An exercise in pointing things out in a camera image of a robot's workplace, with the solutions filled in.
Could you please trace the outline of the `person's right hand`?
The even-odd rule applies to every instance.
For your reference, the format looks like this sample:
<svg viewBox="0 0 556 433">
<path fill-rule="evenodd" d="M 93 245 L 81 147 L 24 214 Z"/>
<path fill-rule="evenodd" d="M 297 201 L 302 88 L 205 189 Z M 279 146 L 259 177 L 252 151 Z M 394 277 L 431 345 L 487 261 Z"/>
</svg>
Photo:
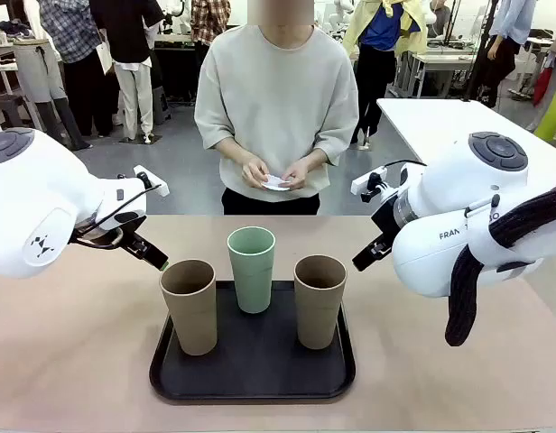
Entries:
<svg viewBox="0 0 556 433">
<path fill-rule="evenodd" d="M 249 157 L 242 164 L 242 178 L 251 188 L 262 189 L 268 175 L 265 163 L 257 157 Z"/>
</svg>

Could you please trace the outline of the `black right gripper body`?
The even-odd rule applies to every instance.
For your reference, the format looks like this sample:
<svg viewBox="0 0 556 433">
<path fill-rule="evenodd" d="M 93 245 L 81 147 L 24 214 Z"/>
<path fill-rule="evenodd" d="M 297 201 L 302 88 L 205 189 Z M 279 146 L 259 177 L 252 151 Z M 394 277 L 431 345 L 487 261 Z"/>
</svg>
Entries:
<svg viewBox="0 0 556 433">
<path fill-rule="evenodd" d="M 371 216 L 372 221 L 381 231 L 375 242 L 383 247 L 391 247 L 401 230 L 394 217 L 394 203 L 396 200 L 397 197 L 390 197 Z"/>
</svg>

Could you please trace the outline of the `person's left hand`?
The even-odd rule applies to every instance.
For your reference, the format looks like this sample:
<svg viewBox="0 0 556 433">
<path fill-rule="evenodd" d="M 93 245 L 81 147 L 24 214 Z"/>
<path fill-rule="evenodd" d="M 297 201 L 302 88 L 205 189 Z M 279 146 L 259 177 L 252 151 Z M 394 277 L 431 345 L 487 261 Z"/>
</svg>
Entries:
<svg viewBox="0 0 556 433">
<path fill-rule="evenodd" d="M 309 170 L 309 163 L 306 158 L 296 161 L 282 176 L 280 187 L 288 190 L 302 189 L 305 185 Z"/>
</svg>

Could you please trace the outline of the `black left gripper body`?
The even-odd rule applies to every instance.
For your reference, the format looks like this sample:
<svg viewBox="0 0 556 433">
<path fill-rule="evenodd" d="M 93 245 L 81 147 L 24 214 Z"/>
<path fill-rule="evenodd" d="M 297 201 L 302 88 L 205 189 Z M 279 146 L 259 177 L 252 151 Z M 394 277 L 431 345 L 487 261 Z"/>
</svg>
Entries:
<svg viewBox="0 0 556 433">
<path fill-rule="evenodd" d="M 87 235 L 83 235 L 78 230 L 75 230 L 74 244 L 108 251 L 118 248 L 130 248 L 141 239 L 136 230 L 145 220 L 146 217 L 141 216 L 109 231 L 94 229 L 92 234 Z"/>
</svg>

